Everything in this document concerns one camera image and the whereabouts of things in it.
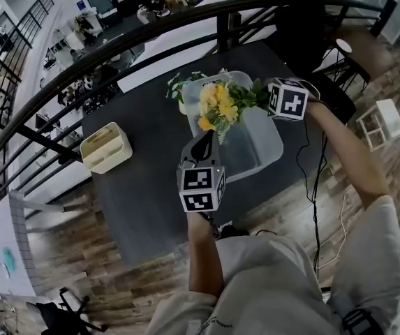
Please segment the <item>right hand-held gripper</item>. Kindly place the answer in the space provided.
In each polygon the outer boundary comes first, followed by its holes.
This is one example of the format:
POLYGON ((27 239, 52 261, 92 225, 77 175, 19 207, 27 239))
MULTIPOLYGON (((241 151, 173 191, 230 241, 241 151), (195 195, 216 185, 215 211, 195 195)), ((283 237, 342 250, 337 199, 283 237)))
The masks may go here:
POLYGON ((269 94, 267 112, 269 117, 289 121, 304 118, 309 90, 297 78, 275 77, 264 81, 269 94))

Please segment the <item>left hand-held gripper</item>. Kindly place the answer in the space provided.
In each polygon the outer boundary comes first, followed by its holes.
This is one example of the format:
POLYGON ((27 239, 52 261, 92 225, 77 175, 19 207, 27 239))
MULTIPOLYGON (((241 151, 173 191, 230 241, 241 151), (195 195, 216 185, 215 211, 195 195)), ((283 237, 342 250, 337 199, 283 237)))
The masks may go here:
POLYGON ((225 166, 215 131, 201 132, 182 149, 177 185, 186 213, 218 209, 225 190, 225 166))

